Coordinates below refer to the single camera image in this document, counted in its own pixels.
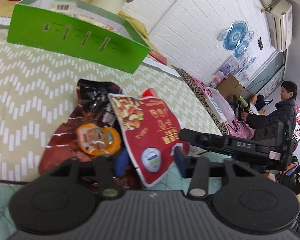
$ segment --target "short black hair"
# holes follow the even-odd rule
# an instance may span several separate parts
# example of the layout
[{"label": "short black hair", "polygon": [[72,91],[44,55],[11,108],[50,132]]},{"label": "short black hair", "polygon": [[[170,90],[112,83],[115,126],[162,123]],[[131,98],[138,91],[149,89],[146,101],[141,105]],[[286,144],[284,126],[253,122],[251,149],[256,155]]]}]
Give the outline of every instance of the short black hair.
[{"label": "short black hair", "polygon": [[292,81],[284,81],[281,84],[281,87],[284,87],[288,93],[292,92],[292,99],[297,98],[297,93],[298,93],[298,86],[295,84],[295,82]]}]

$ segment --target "cardboard box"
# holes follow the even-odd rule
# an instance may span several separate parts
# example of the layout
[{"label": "cardboard box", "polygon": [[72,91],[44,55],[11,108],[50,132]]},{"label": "cardboard box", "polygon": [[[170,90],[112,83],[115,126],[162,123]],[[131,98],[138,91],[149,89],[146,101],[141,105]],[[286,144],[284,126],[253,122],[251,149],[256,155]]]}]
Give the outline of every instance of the cardboard box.
[{"label": "cardboard box", "polygon": [[236,95],[237,98],[239,98],[245,92],[245,88],[234,76],[229,76],[217,87],[217,90],[229,102],[233,102],[233,95]]},{"label": "cardboard box", "polygon": [[[119,34],[72,14],[59,13],[76,3],[72,12],[116,29]],[[150,48],[122,17],[81,0],[22,0],[13,10],[8,42],[46,49],[134,73]]]}]

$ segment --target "air conditioner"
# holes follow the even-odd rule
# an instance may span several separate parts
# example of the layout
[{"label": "air conditioner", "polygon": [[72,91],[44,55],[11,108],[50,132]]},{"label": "air conditioner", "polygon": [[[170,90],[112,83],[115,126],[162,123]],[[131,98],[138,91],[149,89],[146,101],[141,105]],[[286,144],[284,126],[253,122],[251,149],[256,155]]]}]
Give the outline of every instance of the air conditioner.
[{"label": "air conditioner", "polygon": [[292,37],[292,5],[286,0],[276,0],[266,15],[272,46],[278,51],[285,51]]}]

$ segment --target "leopard print fabric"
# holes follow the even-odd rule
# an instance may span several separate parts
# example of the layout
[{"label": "leopard print fabric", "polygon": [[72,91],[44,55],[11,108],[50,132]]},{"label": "leopard print fabric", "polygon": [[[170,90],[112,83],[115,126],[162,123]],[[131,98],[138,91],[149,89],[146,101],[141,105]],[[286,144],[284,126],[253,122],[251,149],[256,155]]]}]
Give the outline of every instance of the leopard print fabric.
[{"label": "leopard print fabric", "polygon": [[201,104],[203,104],[203,106],[206,108],[206,110],[208,111],[208,113],[211,115],[213,121],[215,122],[215,124],[219,128],[220,132],[223,135],[229,135],[228,127],[224,123],[220,123],[218,121],[218,119],[216,118],[215,114],[211,110],[210,106],[207,104],[207,102],[205,100],[205,97],[204,97],[203,93],[201,92],[201,89],[198,87],[198,85],[192,79],[192,76],[190,76],[186,71],[184,71],[184,70],[182,70],[180,68],[176,68],[175,67],[175,70],[180,74],[180,76],[183,78],[183,80],[191,88],[191,90],[193,91],[193,93],[197,96],[197,98],[199,99],[199,101],[201,102]]}]

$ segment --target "patterned tablecloth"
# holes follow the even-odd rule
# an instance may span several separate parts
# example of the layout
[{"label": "patterned tablecloth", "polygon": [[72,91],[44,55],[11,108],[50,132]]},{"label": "patterned tablecloth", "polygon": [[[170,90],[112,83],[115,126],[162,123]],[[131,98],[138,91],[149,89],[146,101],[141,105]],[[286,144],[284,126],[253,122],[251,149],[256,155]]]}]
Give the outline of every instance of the patterned tablecloth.
[{"label": "patterned tablecloth", "polygon": [[0,180],[32,181],[55,129],[76,104],[76,83],[111,81],[125,94],[155,88],[184,128],[221,134],[182,80],[146,66],[129,74],[86,60],[7,43],[0,29]]}]

